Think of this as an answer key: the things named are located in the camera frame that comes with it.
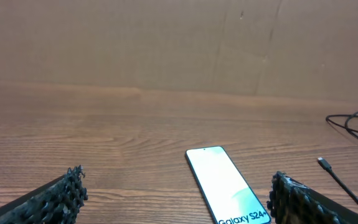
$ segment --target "cable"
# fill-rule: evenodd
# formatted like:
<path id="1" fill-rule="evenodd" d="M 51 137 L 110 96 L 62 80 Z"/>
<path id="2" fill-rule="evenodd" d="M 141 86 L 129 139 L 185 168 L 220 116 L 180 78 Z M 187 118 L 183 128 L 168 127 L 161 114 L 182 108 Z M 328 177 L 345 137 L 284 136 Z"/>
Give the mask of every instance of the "cable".
<path id="1" fill-rule="evenodd" d="M 353 192 L 346 187 L 346 185 L 339 179 L 339 177 L 337 175 L 335 175 L 334 171 L 332 171 L 332 167 L 331 165 L 329 165 L 329 163 L 327 162 L 327 160 L 323 159 L 322 157 L 317 159 L 318 164 L 320 164 L 320 166 L 327 171 L 331 177 L 346 191 L 346 193 L 353 199 L 353 201 L 355 201 L 356 204 L 358 204 L 358 198 L 355 194 L 353 194 Z"/>
<path id="2" fill-rule="evenodd" d="M 345 125 L 340 125 L 336 122 L 333 122 L 331 120 L 331 118 L 333 117 L 347 117 L 346 121 L 345 121 Z M 335 124 L 336 126 L 338 127 L 341 127 L 343 129 L 345 129 L 349 134 L 351 134 L 353 137 L 355 137 L 356 139 L 358 139 L 358 130 L 355 130 L 355 129 L 352 129 L 352 128 L 349 128 L 349 121 L 353 118 L 358 118 L 358 111 L 355 112 L 354 114 L 332 114 L 332 115 L 328 115 L 326 116 L 326 121 L 328 123 L 332 123 L 332 124 Z"/>

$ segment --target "black phone edge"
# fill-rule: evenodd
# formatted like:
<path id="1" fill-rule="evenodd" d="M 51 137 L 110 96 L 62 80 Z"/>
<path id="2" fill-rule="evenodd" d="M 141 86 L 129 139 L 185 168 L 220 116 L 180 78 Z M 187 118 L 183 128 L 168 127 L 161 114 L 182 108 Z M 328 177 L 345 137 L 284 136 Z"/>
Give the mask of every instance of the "black phone edge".
<path id="1" fill-rule="evenodd" d="M 235 165 L 234 161 L 231 159 L 231 157 L 230 157 L 229 154 L 226 152 L 226 150 L 225 150 L 222 146 L 208 146 L 208 147 L 201 147 L 201 148 L 197 148 L 197 149 L 207 149 L 207 148 L 209 148 L 209 147 L 221 147 L 221 148 L 223 149 L 223 151 L 226 153 L 226 155 L 227 155 L 228 158 L 230 159 L 231 163 L 232 163 L 232 164 L 234 165 L 234 167 L 237 169 L 238 173 L 240 173 L 242 179 L 245 181 L 245 183 L 247 183 L 249 189 L 251 189 L 252 194 L 256 197 L 256 199 L 258 200 L 258 202 L 259 202 L 259 204 L 261 205 L 261 207 L 262 207 L 262 208 L 265 210 L 265 212 L 267 213 L 267 215 L 268 215 L 268 217 L 269 217 L 269 221 L 266 222 L 266 223 L 262 223 L 262 224 L 271 224 L 271 221 L 272 221 L 272 220 L 271 220 L 270 214 L 267 212 L 267 210 L 265 209 L 265 207 L 263 206 L 263 204 L 260 202 L 259 198 L 258 198 L 258 197 L 256 196 L 256 194 L 253 192 L 251 186 L 248 184 L 247 180 L 244 178 L 244 176 L 242 175 L 242 173 L 240 172 L 240 170 L 238 169 L 238 167 Z M 214 223 L 215 223 L 215 224 L 219 224 L 218 221 L 217 221 L 217 219 L 216 219 L 216 217 L 215 217 L 214 212 L 212 211 L 212 208 L 211 208 L 210 205 L 209 205 L 208 199 L 207 199 L 207 197 L 206 197 L 206 195 L 205 195 L 205 193 L 204 193 L 204 189 L 202 189 L 202 186 L 201 186 L 201 184 L 200 184 L 200 182 L 199 182 L 199 180 L 198 180 L 198 177 L 197 177 L 197 175 L 195 174 L 195 170 L 194 170 L 194 168 L 192 167 L 191 161 L 190 161 L 190 159 L 189 159 L 188 156 L 187 156 L 187 151 L 188 151 L 188 150 L 186 150 L 186 152 L 184 153 L 184 156 L 186 157 L 186 160 L 187 160 L 187 162 L 188 162 L 188 164 L 189 164 L 189 166 L 190 166 L 192 175 L 194 176 L 194 179 L 195 179 L 195 181 L 197 182 L 198 189 L 199 189 L 199 191 L 201 192 L 202 197 L 204 198 L 204 202 L 206 203 L 206 206 L 207 206 L 207 208 L 208 208 L 208 211 L 209 211 L 209 213 L 212 215 L 212 218 L 213 218 L 213 220 L 214 220 Z"/>

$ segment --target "smartphone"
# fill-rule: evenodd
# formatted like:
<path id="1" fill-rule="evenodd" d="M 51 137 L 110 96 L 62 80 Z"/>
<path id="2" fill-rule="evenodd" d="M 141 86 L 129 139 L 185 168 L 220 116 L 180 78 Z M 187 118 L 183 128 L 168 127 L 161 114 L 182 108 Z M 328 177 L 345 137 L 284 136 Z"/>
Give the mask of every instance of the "smartphone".
<path id="1" fill-rule="evenodd" d="M 186 158 L 214 223 L 271 223 L 269 214 L 222 147 L 189 149 Z"/>

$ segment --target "beige wall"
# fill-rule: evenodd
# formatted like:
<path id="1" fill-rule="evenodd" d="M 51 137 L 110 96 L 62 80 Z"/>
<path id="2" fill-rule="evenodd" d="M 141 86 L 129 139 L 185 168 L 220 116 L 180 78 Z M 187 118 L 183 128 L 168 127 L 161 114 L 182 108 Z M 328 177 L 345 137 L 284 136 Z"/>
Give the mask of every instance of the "beige wall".
<path id="1" fill-rule="evenodd" d="M 2 0 L 0 79 L 358 101 L 358 0 Z"/>

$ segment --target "wooden table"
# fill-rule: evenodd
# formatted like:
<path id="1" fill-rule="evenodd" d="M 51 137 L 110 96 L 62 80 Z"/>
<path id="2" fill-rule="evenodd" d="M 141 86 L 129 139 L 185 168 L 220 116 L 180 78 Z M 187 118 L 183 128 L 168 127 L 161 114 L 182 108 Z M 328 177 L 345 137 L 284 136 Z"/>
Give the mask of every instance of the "wooden table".
<path id="1" fill-rule="evenodd" d="M 82 164 L 78 223 L 212 223 L 184 152 L 221 145 L 259 199 L 277 170 L 358 212 L 358 103 L 0 81 L 0 206 Z"/>

